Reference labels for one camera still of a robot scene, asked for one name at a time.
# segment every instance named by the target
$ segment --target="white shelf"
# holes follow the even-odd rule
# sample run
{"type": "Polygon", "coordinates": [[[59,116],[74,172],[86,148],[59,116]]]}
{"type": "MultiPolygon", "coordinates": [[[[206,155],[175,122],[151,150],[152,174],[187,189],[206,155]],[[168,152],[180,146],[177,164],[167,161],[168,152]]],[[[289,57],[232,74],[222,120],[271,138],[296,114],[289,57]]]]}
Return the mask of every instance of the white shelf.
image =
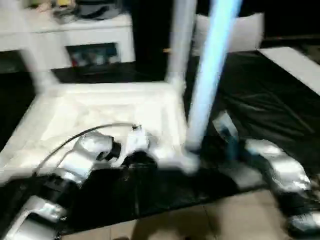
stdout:
{"type": "Polygon", "coordinates": [[[35,9],[24,9],[23,14],[30,27],[30,31],[34,33],[121,28],[132,25],[129,14],[121,14],[112,19],[101,21],[77,20],[66,24],[58,24],[52,16],[51,11],[37,12],[35,9]]]}
{"type": "Polygon", "coordinates": [[[12,10],[0,8],[0,37],[19,32],[18,25],[14,21],[15,14],[12,10]]]}

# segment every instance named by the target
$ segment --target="black cable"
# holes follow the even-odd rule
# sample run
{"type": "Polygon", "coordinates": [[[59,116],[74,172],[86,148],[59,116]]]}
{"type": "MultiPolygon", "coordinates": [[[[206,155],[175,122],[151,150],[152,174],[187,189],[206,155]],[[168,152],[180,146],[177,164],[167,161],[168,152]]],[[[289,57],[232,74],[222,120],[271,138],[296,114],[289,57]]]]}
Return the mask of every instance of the black cable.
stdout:
{"type": "Polygon", "coordinates": [[[63,148],[65,145],[67,145],[68,143],[70,143],[72,140],[81,137],[84,134],[87,134],[89,132],[92,132],[94,130],[97,129],[104,129],[104,128],[112,128],[112,127],[137,127],[135,124],[132,123],[128,123],[128,122],[115,122],[115,123],[110,123],[110,124],[104,124],[104,125],[99,125],[99,126],[95,126],[92,128],[89,128],[87,130],[84,130],[72,137],[70,137],[69,139],[67,139],[65,142],[63,142],[61,145],[59,145],[58,147],[56,147],[48,156],[46,156],[40,163],[39,165],[34,169],[33,173],[32,173],[32,177],[37,177],[39,174],[39,170],[45,165],[45,163],[53,156],[55,155],[61,148],[63,148]]]}

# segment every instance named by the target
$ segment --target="white pole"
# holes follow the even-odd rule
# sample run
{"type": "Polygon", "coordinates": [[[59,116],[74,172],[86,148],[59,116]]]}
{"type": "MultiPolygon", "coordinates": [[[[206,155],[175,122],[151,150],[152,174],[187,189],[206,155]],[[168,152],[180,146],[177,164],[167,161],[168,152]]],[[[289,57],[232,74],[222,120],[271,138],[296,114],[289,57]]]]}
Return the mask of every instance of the white pole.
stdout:
{"type": "Polygon", "coordinates": [[[229,35],[242,0],[213,2],[210,9],[210,27],[196,76],[188,118],[186,147],[190,150],[198,150],[201,147],[225,63],[229,35]]]}
{"type": "Polygon", "coordinates": [[[170,55],[165,80],[180,93],[185,89],[185,74],[196,17],[197,0],[175,0],[170,38],[170,55]]]}

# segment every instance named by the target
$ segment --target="white panel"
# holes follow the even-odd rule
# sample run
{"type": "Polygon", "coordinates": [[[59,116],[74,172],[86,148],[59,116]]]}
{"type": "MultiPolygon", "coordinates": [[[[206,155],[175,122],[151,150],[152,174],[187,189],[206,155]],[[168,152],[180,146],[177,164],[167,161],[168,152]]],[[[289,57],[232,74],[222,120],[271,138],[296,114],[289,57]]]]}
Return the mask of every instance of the white panel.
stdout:
{"type": "Polygon", "coordinates": [[[267,58],[320,95],[320,66],[290,47],[260,49],[267,58]]]}

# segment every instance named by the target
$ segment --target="beige floor tile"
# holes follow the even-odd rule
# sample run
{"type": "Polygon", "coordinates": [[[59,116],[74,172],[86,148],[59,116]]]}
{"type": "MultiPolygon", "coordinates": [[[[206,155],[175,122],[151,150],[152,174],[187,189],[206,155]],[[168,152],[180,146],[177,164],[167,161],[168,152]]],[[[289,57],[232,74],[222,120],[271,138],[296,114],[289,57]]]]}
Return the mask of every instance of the beige floor tile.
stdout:
{"type": "Polygon", "coordinates": [[[111,226],[111,239],[130,240],[213,240],[203,206],[170,211],[111,226]]]}
{"type": "Polygon", "coordinates": [[[268,192],[246,193],[205,205],[219,240],[285,240],[284,220],[268,192]]]}
{"type": "Polygon", "coordinates": [[[110,228],[101,227],[75,234],[65,235],[62,240],[110,240],[110,228]]]}

